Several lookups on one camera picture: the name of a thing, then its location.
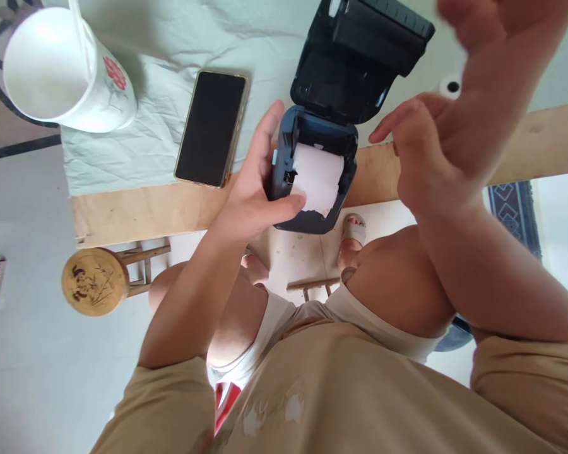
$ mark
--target leg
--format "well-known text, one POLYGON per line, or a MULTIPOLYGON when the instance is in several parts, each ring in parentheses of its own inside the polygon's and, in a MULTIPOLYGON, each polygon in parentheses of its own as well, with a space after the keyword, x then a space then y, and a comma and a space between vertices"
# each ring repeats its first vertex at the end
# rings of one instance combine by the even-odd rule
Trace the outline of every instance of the leg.
POLYGON ((364 248, 355 240, 343 240, 338 265, 341 271, 356 269, 345 282, 351 294, 406 333, 433 339, 446 332, 454 319, 456 312, 420 244, 416 226, 364 248))
MULTIPOLYGON (((186 264, 175 265, 154 280, 149 294, 150 308, 154 313, 186 264)), ((212 366, 231 363, 255 341, 268 300, 262 282, 268 278, 267 268, 255 256, 242 259, 234 289, 208 350, 208 362, 212 366)))

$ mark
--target gray floor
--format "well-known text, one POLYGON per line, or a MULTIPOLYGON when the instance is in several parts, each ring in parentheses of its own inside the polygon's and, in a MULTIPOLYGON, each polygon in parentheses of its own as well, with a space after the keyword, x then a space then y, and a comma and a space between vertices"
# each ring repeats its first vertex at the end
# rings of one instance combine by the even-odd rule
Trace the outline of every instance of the gray floor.
POLYGON ((73 311, 60 276, 75 246, 61 150, 0 160, 0 454, 89 452, 134 368, 146 300, 73 311))

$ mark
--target round stool seat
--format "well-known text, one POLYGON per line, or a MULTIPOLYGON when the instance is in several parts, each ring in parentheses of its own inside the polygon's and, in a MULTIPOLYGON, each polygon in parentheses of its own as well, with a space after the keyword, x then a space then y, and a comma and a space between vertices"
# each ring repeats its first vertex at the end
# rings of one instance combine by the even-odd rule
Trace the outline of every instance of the round stool seat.
POLYGON ((94 248, 71 256, 63 269, 61 286, 75 310, 100 317, 115 310, 128 297, 130 278, 114 252, 94 248))

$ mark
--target stool leg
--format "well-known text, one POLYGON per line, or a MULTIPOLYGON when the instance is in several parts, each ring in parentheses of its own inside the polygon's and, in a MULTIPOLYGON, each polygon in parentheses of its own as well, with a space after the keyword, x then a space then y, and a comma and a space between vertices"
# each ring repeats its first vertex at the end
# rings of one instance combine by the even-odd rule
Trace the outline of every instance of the stool leg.
POLYGON ((129 250, 125 250, 122 252, 116 252, 115 254, 120 257, 121 259, 124 259, 125 257, 130 257, 132 254, 136 254, 139 252, 143 252, 143 248, 142 247, 137 247, 134 249, 129 249, 129 250))
POLYGON ((151 284, 151 259, 145 259, 145 283, 151 284))
POLYGON ((136 252, 130 255, 120 256, 124 265, 130 265, 136 262, 142 262, 144 260, 150 259, 152 257, 157 257, 158 255, 166 254, 170 252, 170 245, 161 246, 154 249, 149 249, 147 251, 136 252))
POLYGON ((131 289, 128 291, 128 297, 137 296, 141 293, 146 293, 150 290, 151 284, 141 284, 141 285, 131 285, 131 289))

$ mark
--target wooden stool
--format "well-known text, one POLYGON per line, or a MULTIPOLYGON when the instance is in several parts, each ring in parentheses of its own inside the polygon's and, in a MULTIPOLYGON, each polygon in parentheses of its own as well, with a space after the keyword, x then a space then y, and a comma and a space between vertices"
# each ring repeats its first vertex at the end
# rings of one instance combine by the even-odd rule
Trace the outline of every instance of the wooden stool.
POLYGON ((149 291, 151 258, 169 252, 169 245, 147 251, 140 247, 123 252, 103 248, 78 251, 63 269, 63 294, 78 312, 101 317, 115 310, 126 298, 149 291), (131 282, 126 267, 137 262, 144 262, 145 278, 131 282))
POLYGON ((288 287, 286 287, 286 291, 290 293, 290 292, 294 292, 296 290, 302 290, 303 291, 303 299, 307 303, 309 301, 309 290, 314 289, 314 288, 326 287, 326 294, 328 296, 330 296, 332 294, 332 290, 330 290, 330 286, 337 285, 339 282, 341 282, 341 278, 336 277, 334 279, 327 279, 325 281, 307 282, 305 284, 289 285, 288 287))

